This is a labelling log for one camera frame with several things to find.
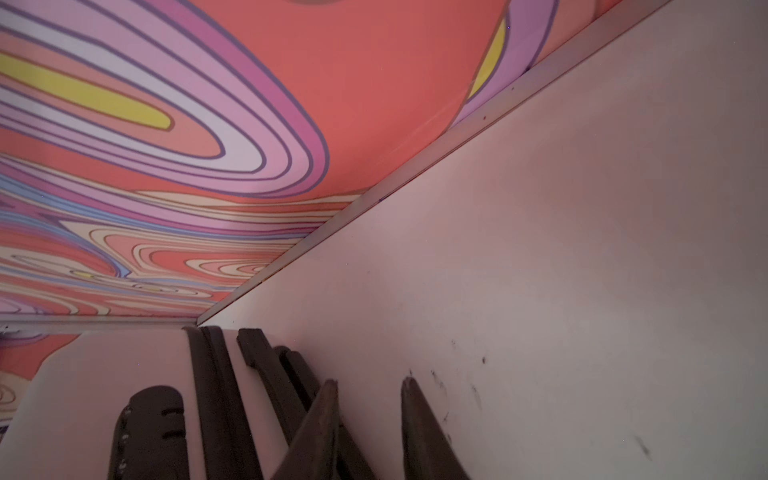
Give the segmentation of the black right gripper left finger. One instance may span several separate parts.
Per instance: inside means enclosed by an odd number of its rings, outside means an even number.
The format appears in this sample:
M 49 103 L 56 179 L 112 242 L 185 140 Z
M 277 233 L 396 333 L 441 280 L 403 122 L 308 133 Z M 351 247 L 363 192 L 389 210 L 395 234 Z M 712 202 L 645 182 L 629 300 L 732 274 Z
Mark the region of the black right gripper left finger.
M 273 480 L 331 480 L 336 474 L 340 425 L 336 380 L 322 385 Z

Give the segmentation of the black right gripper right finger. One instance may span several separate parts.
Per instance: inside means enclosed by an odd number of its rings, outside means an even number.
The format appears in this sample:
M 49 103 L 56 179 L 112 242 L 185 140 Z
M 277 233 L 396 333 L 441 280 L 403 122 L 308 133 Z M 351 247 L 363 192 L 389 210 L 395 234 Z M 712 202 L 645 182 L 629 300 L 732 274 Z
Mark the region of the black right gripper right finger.
M 401 385 L 401 433 L 406 479 L 470 479 L 412 376 Z

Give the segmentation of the black suitcase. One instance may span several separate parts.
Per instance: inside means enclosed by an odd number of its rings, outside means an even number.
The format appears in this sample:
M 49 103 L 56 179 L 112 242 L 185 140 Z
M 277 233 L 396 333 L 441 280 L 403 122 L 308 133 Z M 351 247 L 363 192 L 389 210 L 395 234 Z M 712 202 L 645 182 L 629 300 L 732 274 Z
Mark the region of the black suitcase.
M 102 331 L 1 383 L 5 479 L 268 479 L 317 377 L 246 329 Z

